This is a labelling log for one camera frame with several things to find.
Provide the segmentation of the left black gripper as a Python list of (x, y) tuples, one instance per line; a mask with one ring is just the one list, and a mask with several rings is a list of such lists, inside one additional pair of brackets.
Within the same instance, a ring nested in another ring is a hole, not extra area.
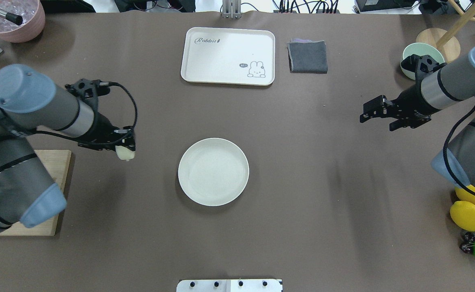
[(95, 113), (94, 123), (87, 133), (77, 138), (79, 141), (85, 141), (95, 144), (105, 144), (114, 142), (115, 146), (125, 146), (136, 151), (134, 129), (113, 126), (111, 122), (102, 114)]

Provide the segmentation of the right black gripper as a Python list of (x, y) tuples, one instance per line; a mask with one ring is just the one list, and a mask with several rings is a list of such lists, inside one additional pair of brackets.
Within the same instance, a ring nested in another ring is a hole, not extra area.
[(421, 93), (421, 85), (414, 84), (402, 91), (392, 102), (385, 95), (379, 95), (362, 106), (359, 122), (364, 123), (372, 118), (395, 118), (389, 124), (389, 131), (401, 128), (417, 128), (422, 118), (434, 114), (434, 107), (429, 105)]

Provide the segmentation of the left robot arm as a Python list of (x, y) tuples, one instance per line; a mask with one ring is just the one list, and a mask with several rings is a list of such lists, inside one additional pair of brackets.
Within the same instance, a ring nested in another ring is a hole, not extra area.
[(136, 151), (134, 120), (116, 127), (98, 110), (99, 97), (122, 85), (82, 78), (64, 88), (28, 65), (0, 69), (0, 233), (15, 223), (33, 228), (61, 213), (67, 201), (28, 137), (75, 141), (96, 151), (115, 151), (121, 160)]

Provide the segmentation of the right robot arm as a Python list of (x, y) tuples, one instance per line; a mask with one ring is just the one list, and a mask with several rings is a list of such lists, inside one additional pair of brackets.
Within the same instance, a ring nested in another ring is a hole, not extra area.
[[(439, 63), (430, 55), (411, 55), (401, 64), (415, 74), (414, 85), (392, 101), (380, 95), (364, 103), (360, 122), (393, 118), (390, 131), (417, 128), (441, 110), (475, 100), (475, 47), (451, 63)], [(431, 165), (456, 187), (475, 187), (475, 105), (456, 124), (464, 128), (457, 135), (447, 135)]]

